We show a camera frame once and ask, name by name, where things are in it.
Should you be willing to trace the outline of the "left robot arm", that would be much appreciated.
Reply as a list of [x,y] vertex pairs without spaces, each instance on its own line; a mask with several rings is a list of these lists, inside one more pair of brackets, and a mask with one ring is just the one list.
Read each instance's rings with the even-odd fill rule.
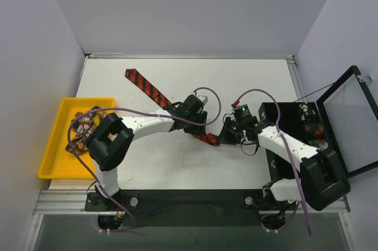
[[207,96],[189,95],[178,106],[167,106],[144,117],[119,117],[108,114],[86,141],[89,155],[95,164],[98,203],[107,211],[119,205],[120,190],[117,167],[125,158],[132,141],[161,132],[192,127],[186,120],[205,123],[202,115]]

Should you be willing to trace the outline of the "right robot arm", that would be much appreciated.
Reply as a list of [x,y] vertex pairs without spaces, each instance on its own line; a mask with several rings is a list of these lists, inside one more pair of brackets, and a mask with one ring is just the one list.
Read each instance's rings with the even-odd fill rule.
[[263,188],[262,203],[276,209],[284,201],[304,200],[321,211],[351,191],[350,183],[337,153],[330,148],[320,150],[307,145],[270,121],[258,122],[256,117],[244,123],[226,117],[221,136],[225,143],[246,141],[266,149],[295,168],[294,178],[279,177]]

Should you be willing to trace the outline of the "orange navy striped tie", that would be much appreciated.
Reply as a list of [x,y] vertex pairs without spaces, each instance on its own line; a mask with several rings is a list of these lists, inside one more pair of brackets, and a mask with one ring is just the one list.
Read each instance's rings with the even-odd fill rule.
[[[176,116],[172,116],[168,112],[168,106],[173,104],[173,102],[171,102],[166,96],[164,96],[152,83],[150,83],[139,71],[137,71],[137,69],[127,69],[125,71],[125,77],[161,108],[161,111],[159,111],[159,113],[164,115],[162,121],[167,126],[168,132],[172,132],[171,128],[174,124],[175,119],[192,125],[205,126],[205,123],[195,123]],[[198,95],[197,92],[193,92],[192,94],[195,96]],[[212,133],[206,132],[204,136],[194,137],[212,146],[220,145],[217,141],[217,136],[213,135]]]

